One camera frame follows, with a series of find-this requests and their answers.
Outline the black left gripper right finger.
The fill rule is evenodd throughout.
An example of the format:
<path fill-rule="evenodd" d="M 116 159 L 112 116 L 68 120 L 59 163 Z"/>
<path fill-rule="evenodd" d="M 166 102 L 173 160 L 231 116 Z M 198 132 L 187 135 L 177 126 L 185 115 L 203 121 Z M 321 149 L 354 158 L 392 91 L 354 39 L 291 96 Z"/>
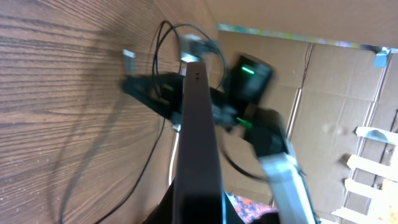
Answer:
<path fill-rule="evenodd" d="M 236 199 L 233 197 L 232 194 L 228 192 L 224 192 L 224 200 L 225 200 L 225 207 L 226 207 L 226 224 L 244 224 L 243 220 L 238 215 L 237 211 L 235 210 L 235 205 L 237 205 Z"/>

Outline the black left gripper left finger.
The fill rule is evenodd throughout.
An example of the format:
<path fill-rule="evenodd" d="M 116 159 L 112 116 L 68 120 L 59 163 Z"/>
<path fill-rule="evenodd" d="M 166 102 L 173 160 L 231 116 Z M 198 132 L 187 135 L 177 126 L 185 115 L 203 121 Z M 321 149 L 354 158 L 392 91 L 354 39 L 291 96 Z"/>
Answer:
<path fill-rule="evenodd" d="M 142 222 L 142 224 L 171 224 L 173 216 L 174 183 L 167 189 L 158 206 Z"/>

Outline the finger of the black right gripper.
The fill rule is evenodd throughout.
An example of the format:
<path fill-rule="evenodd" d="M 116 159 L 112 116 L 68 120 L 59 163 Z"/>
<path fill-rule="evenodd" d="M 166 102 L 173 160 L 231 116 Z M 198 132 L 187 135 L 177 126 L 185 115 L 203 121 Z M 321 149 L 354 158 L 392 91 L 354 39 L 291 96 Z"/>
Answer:
<path fill-rule="evenodd" d="M 127 95 L 132 96 L 152 111 L 164 118 L 170 118 L 172 109 L 165 101 L 155 94 L 155 88 L 151 77 L 127 77 L 121 82 L 121 89 Z"/>

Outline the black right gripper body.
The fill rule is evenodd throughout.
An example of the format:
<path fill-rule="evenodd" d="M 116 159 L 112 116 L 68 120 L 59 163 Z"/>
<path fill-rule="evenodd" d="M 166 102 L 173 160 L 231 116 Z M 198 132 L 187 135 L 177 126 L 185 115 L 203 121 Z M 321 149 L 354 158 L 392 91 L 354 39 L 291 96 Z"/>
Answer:
<path fill-rule="evenodd" d="M 157 78 L 160 85 L 160 96 L 168 101 L 166 118 L 172 124 L 182 122 L 182 102 L 184 76 L 177 73 L 165 73 Z M 211 109 L 213 120 L 217 126 L 231 131 L 236 126 L 236 110 L 227 103 L 226 93 L 210 87 Z"/>

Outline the Galaxy S24+ smartphone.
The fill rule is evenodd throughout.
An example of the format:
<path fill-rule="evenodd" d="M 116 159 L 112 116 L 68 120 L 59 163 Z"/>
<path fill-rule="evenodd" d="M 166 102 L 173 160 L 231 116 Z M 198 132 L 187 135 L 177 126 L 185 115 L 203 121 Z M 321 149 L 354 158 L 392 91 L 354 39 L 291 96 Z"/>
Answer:
<path fill-rule="evenodd" d="M 174 180 L 174 223 L 224 223 L 221 167 L 203 62 L 187 64 Z"/>

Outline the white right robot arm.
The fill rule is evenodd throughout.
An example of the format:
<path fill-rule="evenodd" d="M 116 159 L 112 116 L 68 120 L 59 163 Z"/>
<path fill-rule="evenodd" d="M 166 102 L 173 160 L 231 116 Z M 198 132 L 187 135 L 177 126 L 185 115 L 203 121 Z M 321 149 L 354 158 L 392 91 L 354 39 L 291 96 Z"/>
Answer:
<path fill-rule="evenodd" d="M 177 170 L 174 181 L 149 223 L 239 223 L 223 189 L 220 148 L 216 126 L 227 131 L 237 124 L 245 128 L 277 204 L 270 217 L 276 223 L 316 223 L 308 190 L 294 149 L 287 139 L 280 114 L 260 108 L 259 101 L 274 77 L 268 63 L 241 54 L 224 84 L 224 91 L 208 84 L 203 62 L 190 62 L 184 75 L 160 77 L 164 90 L 152 96 L 151 77 L 128 77 L 125 93 L 133 96 L 165 119 L 179 124 Z"/>

